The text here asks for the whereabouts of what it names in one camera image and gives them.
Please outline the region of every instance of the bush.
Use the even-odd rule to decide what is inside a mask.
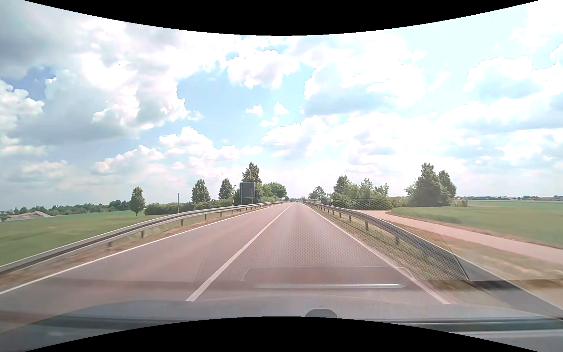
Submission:
[[[173,213],[177,213],[177,203],[168,203],[168,204],[160,204],[160,203],[152,203],[147,205],[145,208],[145,215],[169,215]],[[183,212],[190,212],[190,211],[199,211],[201,209],[213,209],[213,208],[220,208],[220,207],[230,207],[231,206],[231,199],[221,199],[221,200],[211,200],[209,202],[199,202],[199,203],[181,203],[180,204],[180,213]]]
[[[231,199],[211,200],[209,202],[195,203],[195,210],[230,207]]]
[[[390,199],[361,198],[355,201],[354,209],[361,211],[387,211],[392,209]]]
[[[392,208],[406,207],[407,197],[390,197],[390,202],[392,203]]]

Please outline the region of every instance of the grass verge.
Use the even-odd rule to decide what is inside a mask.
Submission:
[[[473,264],[563,307],[563,266],[560,264],[451,237],[444,237],[443,241],[435,241],[437,237],[440,237],[438,234],[396,222],[389,222],[432,241],[436,245],[447,246],[451,252]]]
[[[0,265],[162,216],[120,211],[0,222]]]
[[[468,207],[401,207],[390,214],[563,249],[563,202],[471,201]]]

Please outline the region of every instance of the road sign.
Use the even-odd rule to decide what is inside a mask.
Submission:
[[[255,198],[255,182],[240,182],[240,198]]]

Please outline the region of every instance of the sign post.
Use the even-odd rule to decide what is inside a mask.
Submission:
[[[240,182],[239,193],[240,205],[243,205],[243,198],[251,198],[251,204],[253,204],[253,199],[255,198],[255,182]]]

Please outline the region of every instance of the dry grass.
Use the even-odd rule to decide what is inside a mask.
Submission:
[[[395,222],[390,223],[426,238],[428,241],[434,242],[436,237],[440,237],[433,232],[419,228]],[[451,237],[444,237],[443,241],[434,243],[446,246],[445,248],[473,264],[563,308],[562,265]]]

